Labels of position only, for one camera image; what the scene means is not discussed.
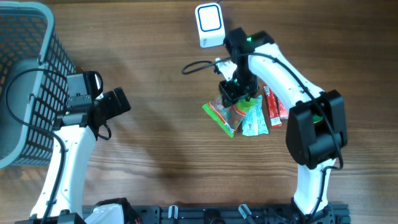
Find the green lid jar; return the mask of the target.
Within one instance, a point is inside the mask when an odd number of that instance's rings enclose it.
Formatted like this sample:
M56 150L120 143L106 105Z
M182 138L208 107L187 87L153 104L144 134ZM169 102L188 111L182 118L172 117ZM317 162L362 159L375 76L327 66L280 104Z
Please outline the green lid jar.
M313 115L313 122L314 123L320 122L322 120L323 120L323 116L320 116L320 115L317 115L317 114Z

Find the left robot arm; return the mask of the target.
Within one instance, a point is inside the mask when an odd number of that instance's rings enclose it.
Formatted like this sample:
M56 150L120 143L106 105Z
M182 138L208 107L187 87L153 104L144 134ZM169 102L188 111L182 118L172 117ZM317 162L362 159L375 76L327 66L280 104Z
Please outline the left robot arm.
M131 109L122 88L103 91L97 71L67 75L67 105L53 121L53 153L43 189L26 223L84 223L88 161L100 127Z

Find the red white tissue pack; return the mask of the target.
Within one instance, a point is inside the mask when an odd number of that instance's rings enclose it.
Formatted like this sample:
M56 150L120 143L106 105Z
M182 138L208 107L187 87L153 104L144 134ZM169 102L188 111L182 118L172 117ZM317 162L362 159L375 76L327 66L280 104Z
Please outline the red white tissue pack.
M280 119L288 119L289 118L289 111L286 109L284 104L280 99L278 99L278 110L279 110L279 118Z

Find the green snack bag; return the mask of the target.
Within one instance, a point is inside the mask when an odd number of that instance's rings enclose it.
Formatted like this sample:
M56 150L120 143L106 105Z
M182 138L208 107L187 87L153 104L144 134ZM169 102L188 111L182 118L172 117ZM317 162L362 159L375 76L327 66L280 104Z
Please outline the green snack bag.
M256 105L257 101L251 98L249 101L243 99L232 106L224 107L222 96L218 95L202 108L229 137L233 138L243 119Z

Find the red stick sachet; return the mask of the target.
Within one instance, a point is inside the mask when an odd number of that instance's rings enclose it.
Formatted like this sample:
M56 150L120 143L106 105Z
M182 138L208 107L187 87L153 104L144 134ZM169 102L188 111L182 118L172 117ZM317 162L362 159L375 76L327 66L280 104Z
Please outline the red stick sachet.
M264 94L267 101L267 110L271 122L271 126L273 128L279 128L282 126L282 121L279 117L279 110L277 108L277 99L273 93L273 91L269 88L269 86L264 85Z

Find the teal wrapper packet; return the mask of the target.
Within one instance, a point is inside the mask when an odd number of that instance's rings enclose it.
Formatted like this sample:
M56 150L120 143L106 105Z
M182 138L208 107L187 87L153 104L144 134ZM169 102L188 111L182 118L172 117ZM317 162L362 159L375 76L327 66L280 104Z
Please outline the teal wrapper packet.
M243 135L247 137L269 134L262 110L263 98L259 95L254 100L256 104L249 110L249 113L242 121Z

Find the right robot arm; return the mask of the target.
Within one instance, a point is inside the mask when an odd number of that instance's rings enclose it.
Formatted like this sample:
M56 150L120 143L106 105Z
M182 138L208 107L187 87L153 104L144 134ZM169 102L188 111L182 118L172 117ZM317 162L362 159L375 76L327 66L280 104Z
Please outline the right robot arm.
M298 164L297 189L292 198L294 222L316 223L327 216L326 192L332 170L344 166L341 150L348 142L343 97L308 81L281 53L264 31L247 35L242 28L223 41L237 67L230 80L219 84L225 107L248 100L267 84L289 111L287 149Z

